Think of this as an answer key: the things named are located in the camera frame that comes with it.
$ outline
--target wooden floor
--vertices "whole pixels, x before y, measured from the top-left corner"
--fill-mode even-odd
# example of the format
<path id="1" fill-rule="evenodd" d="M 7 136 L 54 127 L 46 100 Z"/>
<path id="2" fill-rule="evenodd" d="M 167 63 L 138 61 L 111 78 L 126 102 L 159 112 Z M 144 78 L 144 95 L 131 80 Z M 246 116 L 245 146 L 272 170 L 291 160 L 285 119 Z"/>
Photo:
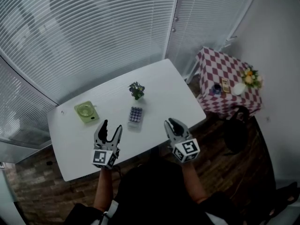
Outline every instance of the wooden floor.
<path id="1" fill-rule="evenodd" d="M 195 78 L 190 85 L 199 93 Z M 193 135 L 201 153 L 194 162 L 199 179 L 208 194 L 223 191 L 242 214 L 247 215 L 249 204 L 256 194 L 275 187 L 274 175 L 267 147 L 254 118 L 248 122 L 249 142 L 244 151 L 234 156 L 223 140 L 223 121 L 208 114 L 206 121 Z M 166 145 L 160 145 L 161 156 L 174 161 Z M 120 165 L 122 174 L 148 159 L 146 152 Z M 52 146 L 17 165 L 5 164 L 6 175 L 28 224 L 62 224 L 75 203 L 91 206 L 94 201 L 99 173 L 65 182 L 61 176 Z M 113 172 L 114 194 L 120 176 Z"/>

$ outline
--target pink checkered tablecloth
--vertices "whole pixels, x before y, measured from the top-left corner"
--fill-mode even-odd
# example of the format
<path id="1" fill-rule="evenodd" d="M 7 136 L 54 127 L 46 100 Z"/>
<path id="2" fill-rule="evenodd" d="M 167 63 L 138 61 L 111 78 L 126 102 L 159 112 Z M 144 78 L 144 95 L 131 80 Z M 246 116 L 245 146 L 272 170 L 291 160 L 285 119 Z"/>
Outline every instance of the pink checkered tablecloth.
<path id="1" fill-rule="evenodd" d="M 201 90 L 197 99 L 203 110 L 230 118 L 236 111 L 233 107 L 237 105 L 248 108 L 251 116 L 261 109 L 263 103 L 258 89 L 246 88 L 241 95 L 233 94 L 235 84 L 242 82 L 241 71 L 249 67 L 246 62 L 207 47 L 203 47 L 196 59 L 199 63 Z M 229 79 L 231 92 L 222 91 L 220 95 L 215 95 L 211 88 L 216 83 L 222 86 L 222 77 Z"/>

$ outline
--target person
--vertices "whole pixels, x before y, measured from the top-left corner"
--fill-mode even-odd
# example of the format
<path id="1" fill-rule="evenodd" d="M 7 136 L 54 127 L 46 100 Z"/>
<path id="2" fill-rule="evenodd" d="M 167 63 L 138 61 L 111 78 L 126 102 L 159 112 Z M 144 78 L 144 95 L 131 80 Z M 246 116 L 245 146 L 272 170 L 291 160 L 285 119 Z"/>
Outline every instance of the person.
<path id="1" fill-rule="evenodd" d="M 102 169 L 93 207 L 76 204 L 65 224 L 246 224 L 222 193 L 208 197 L 192 162 L 150 159 L 131 169 L 113 199 L 112 171 Z"/>

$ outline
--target white blinds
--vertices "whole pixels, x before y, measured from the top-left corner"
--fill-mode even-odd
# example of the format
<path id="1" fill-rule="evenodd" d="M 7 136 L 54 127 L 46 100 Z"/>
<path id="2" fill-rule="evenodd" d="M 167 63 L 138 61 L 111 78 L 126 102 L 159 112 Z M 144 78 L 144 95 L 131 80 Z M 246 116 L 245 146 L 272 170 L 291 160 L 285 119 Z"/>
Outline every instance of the white blinds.
<path id="1" fill-rule="evenodd" d="M 0 58 L 0 141 L 40 148 L 50 140 L 49 101 Z"/>
<path id="2" fill-rule="evenodd" d="M 176 0 L 0 0 L 1 53 L 61 103 L 164 59 L 175 5 Z"/>
<path id="3" fill-rule="evenodd" d="M 181 0 L 177 6 L 167 58 L 179 72 L 187 68 L 202 46 L 219 50 L 252 0 Z"/>

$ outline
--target flower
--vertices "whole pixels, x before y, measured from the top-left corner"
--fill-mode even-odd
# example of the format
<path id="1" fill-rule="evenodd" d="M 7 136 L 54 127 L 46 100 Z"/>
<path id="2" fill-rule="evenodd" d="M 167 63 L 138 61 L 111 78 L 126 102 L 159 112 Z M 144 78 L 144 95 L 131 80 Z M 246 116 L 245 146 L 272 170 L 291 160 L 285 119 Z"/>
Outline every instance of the flower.
<path id="1" fill-rule="evenodd" d="M 245 78 L 245 82 L 251 84 L 252 83 L 252 77 L 251 76 L 247 76 Z"/>

